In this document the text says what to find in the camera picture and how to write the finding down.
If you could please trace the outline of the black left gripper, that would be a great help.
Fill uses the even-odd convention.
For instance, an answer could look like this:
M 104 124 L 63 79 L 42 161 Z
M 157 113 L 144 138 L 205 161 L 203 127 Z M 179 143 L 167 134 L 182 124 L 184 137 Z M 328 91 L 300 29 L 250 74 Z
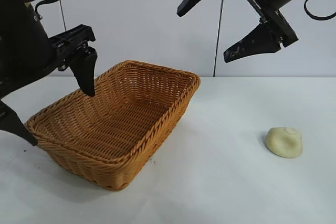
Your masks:
M 67 68 L 73 72 L 82 92 L 94 97 L 98 56 L 88 46 L 94 40 L 92 28 L 86 25 L 48 37 L 32 7 L 22 5 L 1 11 L 1 97 L 55 69 Z M 25 139 L 32 146 L 38 144 L 17 113 L 2 101 L 1 130 Z

